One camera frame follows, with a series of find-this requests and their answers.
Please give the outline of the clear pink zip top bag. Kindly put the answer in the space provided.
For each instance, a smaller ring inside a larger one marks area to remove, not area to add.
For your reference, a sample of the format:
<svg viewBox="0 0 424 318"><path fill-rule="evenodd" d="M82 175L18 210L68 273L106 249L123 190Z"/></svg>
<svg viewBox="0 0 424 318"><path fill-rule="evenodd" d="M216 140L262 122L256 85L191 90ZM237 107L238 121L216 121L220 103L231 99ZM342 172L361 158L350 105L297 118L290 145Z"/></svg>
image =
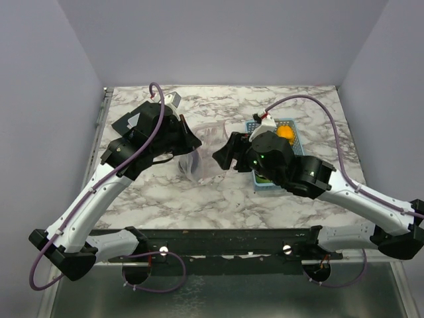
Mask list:
<svg viewBox="0 0 424 318"><path fill-rule="evenodd" d="M191 131L201 141L201 146L189 154L180 156L178 168L190 181L206 184L212 178L226 172L213 159L213 153L224 146L229 139L226 121L199 124Z"/></svg>

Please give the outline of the yellow toy bell pepper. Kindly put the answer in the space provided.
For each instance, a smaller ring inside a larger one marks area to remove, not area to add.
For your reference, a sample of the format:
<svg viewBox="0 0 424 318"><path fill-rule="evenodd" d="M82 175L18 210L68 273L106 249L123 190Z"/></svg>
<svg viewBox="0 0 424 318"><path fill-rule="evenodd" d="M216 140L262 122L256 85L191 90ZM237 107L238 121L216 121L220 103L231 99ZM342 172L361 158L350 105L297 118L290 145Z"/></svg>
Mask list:
<svg viewBox="0 0 424 318"><path fill-rule="evenodd" d="M295 141L295 133L293 129L288 125L281 125L277 128L276 134L279 137L285 138L288 140L290 145L294 144Z"/></svg>

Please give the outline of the black foam pad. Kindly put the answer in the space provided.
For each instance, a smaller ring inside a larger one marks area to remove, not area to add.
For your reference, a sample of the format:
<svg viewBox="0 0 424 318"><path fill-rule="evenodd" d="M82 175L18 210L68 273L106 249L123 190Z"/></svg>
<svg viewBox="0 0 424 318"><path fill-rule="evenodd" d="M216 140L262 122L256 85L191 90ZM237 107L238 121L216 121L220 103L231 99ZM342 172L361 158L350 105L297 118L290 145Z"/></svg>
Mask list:
<svg viewBox="0 0 424 318"><path fill-rule="evenodd" d="M128 125L128 119L131 118L133 115L137 114L137 113L141 113L141 111L143 110L144 106L149 105L150 103L148 101L145 101L144 103L142 103L141 105L139 105L137 108L133 109L131 112L126 113L125 115L123 115L121 118L119 118L118 120L116 120L113 124L112 124L112 128L113 130L118 133L121 136L124 136L126 133L128 133L130 131L130 129L127 128Z"/></svg>

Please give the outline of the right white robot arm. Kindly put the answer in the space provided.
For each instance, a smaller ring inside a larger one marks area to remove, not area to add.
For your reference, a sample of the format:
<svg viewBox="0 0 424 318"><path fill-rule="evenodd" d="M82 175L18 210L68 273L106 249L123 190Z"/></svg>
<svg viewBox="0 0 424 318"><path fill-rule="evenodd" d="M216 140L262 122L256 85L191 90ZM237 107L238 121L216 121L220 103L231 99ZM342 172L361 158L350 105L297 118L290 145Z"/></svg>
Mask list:
<svg viewBox="0 0 424 318"><path fill-rule="evenodd" d="M410 260L423 248L422 201L396 200L358 183L349 184L332 164L295 154L289 141L273 132L255 138L234 132L213 159L223 170L235 160L238 172L256 172L296 196L332 203L366 219L358 225L321 227L316 237L304 243L312 259L327 252L367 248Z"/></svg>

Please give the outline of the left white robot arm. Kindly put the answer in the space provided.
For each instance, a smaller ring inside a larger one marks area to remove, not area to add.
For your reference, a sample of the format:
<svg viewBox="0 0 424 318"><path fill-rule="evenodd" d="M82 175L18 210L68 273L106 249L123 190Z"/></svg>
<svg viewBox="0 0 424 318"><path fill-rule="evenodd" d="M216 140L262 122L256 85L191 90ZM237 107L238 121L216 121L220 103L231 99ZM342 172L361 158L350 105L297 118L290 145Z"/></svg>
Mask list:
<svg viewBox="0 0 424 318"><path fill-rule="evenodd" d="M71 281L84 277L94 264L127 256L142 260L147 243L134 227L109 235L92 236L95 224L115 198L163 154L179 156L201 146L183 115L167 103L151 101L138 108L137 124L112 140L91 180L47 229L35 229L29 241Z"/></svg>

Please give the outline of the light blue plastic basket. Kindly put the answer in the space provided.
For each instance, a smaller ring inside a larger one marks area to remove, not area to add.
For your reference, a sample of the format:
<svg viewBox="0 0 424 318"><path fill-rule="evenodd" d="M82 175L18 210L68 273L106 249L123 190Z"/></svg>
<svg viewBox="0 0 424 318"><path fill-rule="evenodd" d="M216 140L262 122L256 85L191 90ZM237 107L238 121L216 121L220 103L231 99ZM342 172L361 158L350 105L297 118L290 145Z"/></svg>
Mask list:
<svg viewBox="0 0 424 318"><path fill-rule="evenodd" d="M297 125L295 123L295 121L292 118L281 118L281 119L275 119L276 122L276 130L279 126L281 125L288 125L290 126L294 133L295 133L295 141L294 144L291 146L294 153L296 155L304 155L305 152L303 150L303 145L302 142L300 140L300 134L298 133L297 130ZM254 120L249 120L245 122L245 131L246 133L251 134L253 132L253 130L258 126L257 123L255 123ZM280 191L282 193L287 193L287 191L285 189L282 189L281 187L275 185L275 184L255 184L254 182L254 173L256 172L252 172L252 183L253 183L253 188L254 191Z"/></svg>

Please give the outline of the green toy cabbage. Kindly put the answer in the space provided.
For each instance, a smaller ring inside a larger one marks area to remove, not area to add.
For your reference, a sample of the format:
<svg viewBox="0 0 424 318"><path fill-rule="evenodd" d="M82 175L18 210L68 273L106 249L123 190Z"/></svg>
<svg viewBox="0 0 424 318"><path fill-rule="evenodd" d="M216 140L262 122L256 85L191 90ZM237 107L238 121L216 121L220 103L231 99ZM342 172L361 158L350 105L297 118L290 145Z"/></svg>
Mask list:
<svg viewBox="0 0 424 318"><path fill-rule="evenodd" d="M273 184L270 180L256 173L254 173L254 182L255 184Z"/></svg>

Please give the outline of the aluminium rail frame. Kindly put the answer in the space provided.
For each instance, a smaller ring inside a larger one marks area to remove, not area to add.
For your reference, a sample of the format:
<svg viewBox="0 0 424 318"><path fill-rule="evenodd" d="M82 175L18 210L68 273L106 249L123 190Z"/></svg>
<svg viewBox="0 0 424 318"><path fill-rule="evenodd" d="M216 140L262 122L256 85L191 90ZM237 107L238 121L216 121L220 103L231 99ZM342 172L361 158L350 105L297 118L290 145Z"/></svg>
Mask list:
<svg viewBox="0 0 424 318"><path fill-rule="evenodd" d="M177 112L190 128L196 127L193 115L184 105ZM246 133L244 116L232 132ZM218 207L225 214L242 213L243 195L255 193L252 172L237 172L236 161L222 175L206 184L190 181L178 168L179 157L163 154L154 165L143 171L124 191L137 199L152 200L158 195L159 207L187 215L194 208L201 215ZM314 203L340 209L348 216L359 217L347 226L366 219L338 205L296 196L292 193L261 192L259 200L288 215L292 203ZM126 227L134 227L148 242L140 225L125 221L107 230L96 227L92 236L109 235ZM396 258L376 249L337 250L341 259L325 256L320 262L302 261L303 272L287 274L249 274L202 276L189 275L182 266L179 274L157 276L148 266L134 262L98 262L82 278L71 281L63 275L44 293L40 317L409 317L416 314L403 268ZM128 255L138 257L173 256L165 246L157 251Z"/></svg>

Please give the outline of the dark purple toy eggplant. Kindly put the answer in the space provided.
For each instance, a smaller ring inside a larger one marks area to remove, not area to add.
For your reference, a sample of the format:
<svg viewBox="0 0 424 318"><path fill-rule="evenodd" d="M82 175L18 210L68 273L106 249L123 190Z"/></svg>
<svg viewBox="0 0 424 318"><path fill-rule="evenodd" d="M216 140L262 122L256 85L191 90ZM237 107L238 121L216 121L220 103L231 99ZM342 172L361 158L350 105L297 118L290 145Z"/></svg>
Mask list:
<svg viewBox="0 0 424 318"><path fill-rule="evenodd" d="M201 164L201 158L199 152L194 150L188 154L184 154L180 157L178 161L178 168L180 172L184 173L187 176L194 176L196 171L198 171Z"/></svg>

